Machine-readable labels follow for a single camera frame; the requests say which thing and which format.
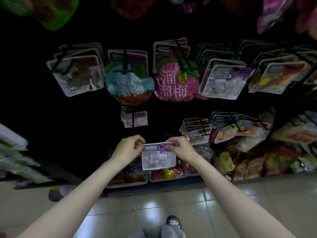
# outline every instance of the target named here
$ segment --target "person's right arm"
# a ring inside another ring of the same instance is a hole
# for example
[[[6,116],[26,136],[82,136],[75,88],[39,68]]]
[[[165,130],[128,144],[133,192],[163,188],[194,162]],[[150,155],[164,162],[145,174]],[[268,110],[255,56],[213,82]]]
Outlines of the person's right arm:
[[[201,175],[232,226],[242,238],[295,238],[269,212],[236,188],[211,164],[201,157],[185,137],[167,140],[178,147],[166,146],[182,160],[191,164]]]

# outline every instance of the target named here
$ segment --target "forearm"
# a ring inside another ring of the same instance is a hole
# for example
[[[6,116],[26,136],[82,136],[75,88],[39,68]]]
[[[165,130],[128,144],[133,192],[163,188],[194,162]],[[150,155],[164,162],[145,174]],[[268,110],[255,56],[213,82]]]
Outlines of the forearm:
[[[18,238],[70,238],[99,198],[109,181],[125,164],[110,159],[48,212],[31,224]]]
[[[243,238],[295,238],[278,220],[236,188],[197,154],[192,165]]]

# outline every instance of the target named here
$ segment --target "yellow oval sticker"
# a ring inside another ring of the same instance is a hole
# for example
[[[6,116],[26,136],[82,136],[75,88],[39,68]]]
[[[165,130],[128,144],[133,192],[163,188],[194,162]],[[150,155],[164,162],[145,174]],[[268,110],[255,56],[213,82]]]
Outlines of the yellow oval sticker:
[[[178,72],[178,77],[177,77],[178,81],[181,83],[181,84],[184,84],[186,83],[187,81],[187,72],[184,72],[182,70],[180,70]]]

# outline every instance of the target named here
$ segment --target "hand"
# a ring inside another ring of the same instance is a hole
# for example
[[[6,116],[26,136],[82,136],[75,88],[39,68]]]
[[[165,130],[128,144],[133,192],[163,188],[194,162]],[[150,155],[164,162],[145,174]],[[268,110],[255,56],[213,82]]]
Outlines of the hand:
[[[174,147],[172,145],[166,145],[166,149],[176,153],[176,155],[181,158],[182,160],[191,163],[193,159],[195,159],[198,153],[192,147],[189,140],[186,139],[184,136],[181,137],[172,137],[166,140],[166,142],[174,142],[177,144],[178,147]]]
[[[120,160],[121,163],[128,165],[142,152],[143,144],[145,144],[145,139],[140,135],[124,138],[117,145],[111,159]]]

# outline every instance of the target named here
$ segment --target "pant leg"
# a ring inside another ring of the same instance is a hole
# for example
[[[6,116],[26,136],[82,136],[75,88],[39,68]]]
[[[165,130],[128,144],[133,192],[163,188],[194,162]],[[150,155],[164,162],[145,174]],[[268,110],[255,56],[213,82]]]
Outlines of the pant leg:
[[[169,225],[163,225],[161,230],[161,238],[186,238],[183,230]]]
[[[136,228],[133,232],[128,236],[128,238],[146,238],[144,231],[141,228]]]

